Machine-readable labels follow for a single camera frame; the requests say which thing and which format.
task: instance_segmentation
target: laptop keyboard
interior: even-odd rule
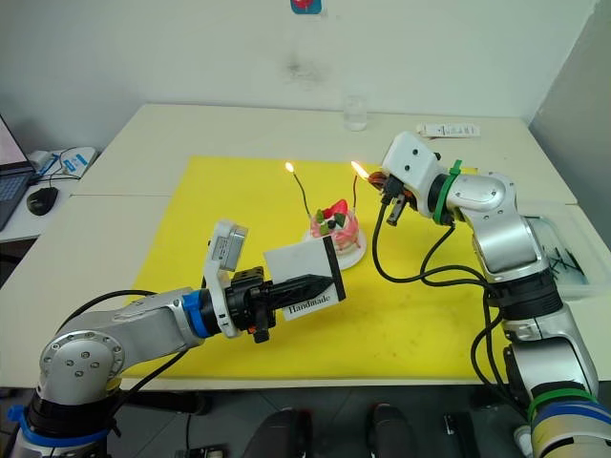
[[[11,200],[15,197],[19,187],[23,184],[23,181],[27,178],[26,175],[18,177],[2,177],[0,179],[0,201]]]

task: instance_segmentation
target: white table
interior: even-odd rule
[[[53,220],[46,232],[39,238],[25,259],[17,266],[11,278],[0,290],[0,386],[34,386],[38,379],[38,357],[40,350],[53,335],[55,329],[80,304],[108,291],[130,287],[142,265],[149,246],[157,231],[169,196],[179,181],[186,158],[191,154],[220,155],[223,153],[237,155],[238,152],[250,151],[251,156],[274,157],[309,157],[336,158],[347,160],[376,160],[372,156],[359,156],[370,151],[360,141],[352,140],[352,135],[362,138],[363,143],[377,145],[377,155],[382,155],[392,136],[399,130],[413,128],[415,119],[424,121],[442,121],[447,117],[424,117],[382,115],[373,117],[368,131],[350,133],[343,131],[339,114],[305,112],[312,116],[311,124],[301,118],[301,112],[273,111],[278,126],[293,126],[280,129],[276,126],[271,132],[259,131],[260,136],[253,137],[249,144],[267,145],[264,149],[244,149],[245,140],[231,135],[225,138],[221,151],[210,138],[220,138],[217,133],[221,124],[214,124],[212,119],[232,119],[230,131],[242,132],[249,126],[257,125],[257,119],[269,116],[268,110],[252,111],[235,109],[236,116],[225,116],[232,109],[213,109],[210,107],[176,107],[150,106],[143,108],[126,128],[112,142],[107,152],[80,182],[78,189]],[[328,122],[338,123],[337,128],[325,128],[325,122],[319,122],[318,115]],[[300,131],[285,118],[296,116],[299,119]],[[204,119],[212,124],[201,122]],[[507,169],[514,170],[527,197],[533,199],[551,199],[558,203],[574,203],[574,197],[564,182],[553,169],[544,154],[520,121],[513,119],[474,120],[482,126],[482,146],[475,147],[472,140],[440,140],[437,151],[443,151],[444,157],[452,160],[458,153],[465,158],[466,165],[477,165],[480,169],[501,170],[502,163],[507,161]],[[316,132],[319,135],[298,136],[294,143],[290,135],[301,131]],[[388,136],[377,134],[387,132]],[[210,143],[206,147],[204,140]],[[325,145],[334,145],[333,151],[326,150]],[[515,165],[509,156],[495,157],[490,151],[513,151],[524,157],[524,151],[532,155],[524,165]],[[485,163],[477,162],[477,156],[466,156],[468,151],[477,152]],[[123,164],[123,168],[112,175],[112,164]],[[503,173],[512,176],[508,170]],[[604,254],[611,263],[611,254],[577,205],[567,205],[567,211],[579,219],[580,236],[589,238],[595,248]],[[611,356],[609,356],[606,327],[611,319],[611,296],[588,299],[571,303],[572,309],[588,345],[602,380],[611,380]],[[123,301],[108,301],[106,307],[121,306]],[[366,385],[366,384],[431,384],[470,381],[435,381],[435,380],[299,380],[299,381],[223,381],[223,380],[168,380],[153,381],[149,388],[182,389],[182,388],[232,388],[256,386],[296,386],[296,385]]]
[[[27,199],[30,194],[35,193],[39,189],[49,187],[49,182],[43,181],[28,188],[28,191],[21,198],[19,205],[17,205],[17,208],[12,213],[7,225],[0,231],[0,243],[35,239],[40,236],[51,220],[59,213],[62,205],[68,201],[77,185],[78,183],[75,179],[52,181],[52,186],[57,188],[59,192],[51,211],[42,217],[38,217],[28,210]]]

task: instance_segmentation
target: computer mouse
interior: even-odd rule
[[[28,210],[39,217],[47,215],[53,208],[58,192],[57,188],[49,187],[31,193],[28,196]]]

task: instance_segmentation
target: floor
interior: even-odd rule
[[[380,386],[354,388],[270,389],[211,393],[212,410],[194,416],[191,448],[226,445],[231,457],[240,457],[252,433],[265,417],[287,406],[304,408],[313,416],[316,457],[368,458],[364,442],[368,408],[380,402],[399,407],[411,421],[421,457],[460,458],[456,438],[445,433],[443,414],[469,409],[472,386]],[[6,408],[26,402],[28,390],[0,400],[1,429],[11,429]],[[519,418],[505,406],[472,411],[482,457],[518,458],[512,430]],[[185,449],[187,415],[126,406],[117,415],[122,437],[110,436],[115,458],[174,457]],[[5,434],[0,434],[4,443]]]

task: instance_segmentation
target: robotic arm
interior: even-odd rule
[[[382,202],[394,201],[388,223],[396,225],[409,205],[438,224],[469,224],[510,342],[510,388],[530,406],[535,456],[611,456],[611,413],[596,402],[596,368],[532,228],[517,212],[513,182],[494,173],[461,175],[460,161],[448,170],[439,159],[409,133],[394,139],[382,163]]]
[[[317,240],[325,245],[330,277],[305,273],[273,283],[264,280],[262,267],[255,267],[230,280],[246,232],[231,221],[217,224],[204,267],[207,288],[151,295],[67,321],[41,354],[32,402],[10,411],[20,429],[9,456],[106,458],[106,436],[122,404],[119,376],[124,370],[185,352],[216,334],[234,338],[247,331],[255,343],[264,342],[277,309],[314,299],[332,285],[344,291],[330,238]],[[338,294],[339,300],[344,297]]]

